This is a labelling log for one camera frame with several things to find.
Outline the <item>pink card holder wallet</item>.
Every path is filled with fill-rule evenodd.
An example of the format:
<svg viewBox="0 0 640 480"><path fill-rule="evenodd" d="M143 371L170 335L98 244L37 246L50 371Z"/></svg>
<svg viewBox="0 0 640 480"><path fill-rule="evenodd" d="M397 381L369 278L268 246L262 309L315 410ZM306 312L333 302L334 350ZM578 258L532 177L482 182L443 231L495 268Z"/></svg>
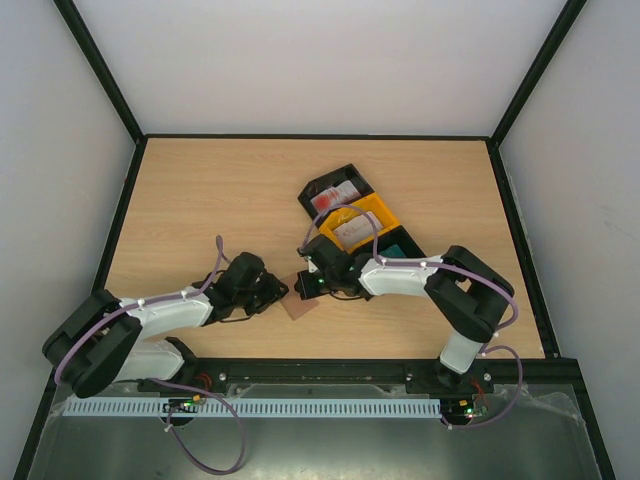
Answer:
<svg viewBox="0 0 640 480"><path fill-rule="evenodd" d="M288 292L280 300L280 303L293 321L298 320L319 306L318 300L303 300L295 290L294 286L297 281L296 273L282 277L280 281L288 288Z"/></svg>

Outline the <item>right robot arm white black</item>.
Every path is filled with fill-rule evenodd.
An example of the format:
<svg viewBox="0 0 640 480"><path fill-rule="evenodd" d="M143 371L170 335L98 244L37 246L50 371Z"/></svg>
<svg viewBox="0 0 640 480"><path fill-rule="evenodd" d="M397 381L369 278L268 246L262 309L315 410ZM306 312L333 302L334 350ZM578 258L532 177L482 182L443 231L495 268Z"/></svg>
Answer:
<svg viewBox="0 0 640 480"><path fill-rule="evenodd" d="M326 238L298 249L308 268L297 274L303 300L342 294L346 300L385 295L430 299L452 327L439 355L436 379L445 390L460 390L471 365L498 330L519 314L513 287L469 250L452 246L427 258L351 255Z"/></svg>

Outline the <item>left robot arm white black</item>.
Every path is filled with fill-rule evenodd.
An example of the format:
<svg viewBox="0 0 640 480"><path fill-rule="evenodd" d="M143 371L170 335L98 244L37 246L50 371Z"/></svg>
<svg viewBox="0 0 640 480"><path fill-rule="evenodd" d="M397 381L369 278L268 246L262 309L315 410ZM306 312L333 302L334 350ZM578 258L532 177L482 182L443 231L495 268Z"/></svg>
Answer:
<svg viewBox="0 0 640 480"><path fill-rule="evenodd" d="M288 286L262 259L243 252L200 282L147 298L118 298L106 289L91 293L45 340L44 357L57 384L79 398L113 383L175 378L191 352L169 332L250 319L283 299Z"/></svg>

